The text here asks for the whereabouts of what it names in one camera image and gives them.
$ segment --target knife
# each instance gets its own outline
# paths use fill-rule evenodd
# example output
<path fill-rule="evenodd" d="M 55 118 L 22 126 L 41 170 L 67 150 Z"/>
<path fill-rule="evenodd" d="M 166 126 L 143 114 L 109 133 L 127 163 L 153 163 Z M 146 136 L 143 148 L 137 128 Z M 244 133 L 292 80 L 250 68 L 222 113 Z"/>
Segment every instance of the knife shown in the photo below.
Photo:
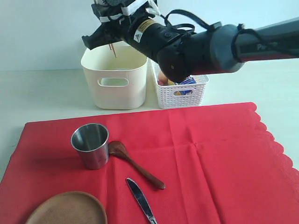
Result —
<path fill-rule="evenodd" d="M 128 186 L 131 189 L 131 192 L 133 193 L 135 199 L 139 203 L 140 207 L 142 208 L 144 214 L 146 215 L 146 217 L 148 218 L 150 223 L 158 224 L 153 215 L 153 212 L 151 211 L 149 203 L 146 200 L 146 198 L 145 198 L 143 192 L 141 191 L 140 187 L 138 186 L 138 184 L 135 183 L 135 181 L 133 181 L 131 178 L 127 178 L 126 180 L 127 180 Z"/>

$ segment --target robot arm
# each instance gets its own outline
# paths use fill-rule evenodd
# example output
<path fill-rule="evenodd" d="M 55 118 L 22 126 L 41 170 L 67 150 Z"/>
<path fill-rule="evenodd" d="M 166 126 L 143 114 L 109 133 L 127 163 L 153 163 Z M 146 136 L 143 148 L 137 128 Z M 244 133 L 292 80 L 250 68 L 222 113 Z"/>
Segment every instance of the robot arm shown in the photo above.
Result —
<path fill-rule="evenodd" d="M 125 41 L 176 83 L 190 75 L 236 72 L 247 61 L 299 57 L 299 18 L 252 30 L 241 24 L 208 25 L 179 9 L 162 16 L 154 0 L 95 0 L 92 9 L 102 24 L 82 37 L 87 48 Z M 195 33 L 191 24 L 174 26 L 170 14 L 188 16 L 206 31 Z M 155 16 L 164 18 L 165 26 Z"/>

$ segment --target table surface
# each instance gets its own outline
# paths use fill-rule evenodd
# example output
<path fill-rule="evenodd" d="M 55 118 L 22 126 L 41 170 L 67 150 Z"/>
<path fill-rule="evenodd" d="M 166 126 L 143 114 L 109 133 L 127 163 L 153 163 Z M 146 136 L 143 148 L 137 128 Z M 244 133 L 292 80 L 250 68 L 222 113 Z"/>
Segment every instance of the table surface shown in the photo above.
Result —
<path fill-rule="evenodd" d="M 247 63 L 236 73 L 209 75 L 202 105 L 254 102 L 268 131 L 299 169 L 298 70 L 298 60 L 291 59 Z M 0 180 L 27 122 L 159 109 L 150 76 L 141 107 L 103 110 L 93 103 L 83 70 L 0 72 Z"/>

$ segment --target wooden spoon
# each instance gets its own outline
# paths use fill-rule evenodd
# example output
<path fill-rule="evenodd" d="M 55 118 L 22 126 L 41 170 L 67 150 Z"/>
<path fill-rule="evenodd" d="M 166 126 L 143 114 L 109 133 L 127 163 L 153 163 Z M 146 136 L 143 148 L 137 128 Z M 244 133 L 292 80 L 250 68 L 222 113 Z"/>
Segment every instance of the wooden spoon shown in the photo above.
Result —
<path fill-rule="evenodd" d="M 153 185 L 163 190 L 166 185 L 158 178 L 150 174 L 148 171 L 139 166 L 134 160 L 131 159 L 126 147 L 120 141 L 111 141 L 108 144 L 109 155 L 124 159 L 131 163 L 140 173 L 142 173 Z"/>

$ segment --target warning label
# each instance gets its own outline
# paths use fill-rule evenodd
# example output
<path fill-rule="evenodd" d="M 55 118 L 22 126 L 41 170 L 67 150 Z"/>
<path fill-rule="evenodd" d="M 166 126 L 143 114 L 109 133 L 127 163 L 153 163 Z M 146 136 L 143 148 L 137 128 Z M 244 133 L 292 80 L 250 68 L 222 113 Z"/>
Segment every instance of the warning label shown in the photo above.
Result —
<path fill-rule="evenodd" d="M 152 20 L 152 19 L 148 19 L 146 21 L 144 21 L 143 23 L 141 23 L 139 25 L 139 27 L 137 28 L 135 34 L 134 34 L 134 40 L 138 43 L 140 43 L 142 35 L 144 33 L 144 31 L 152 24 L 157 23 L 156 21 Z"/>

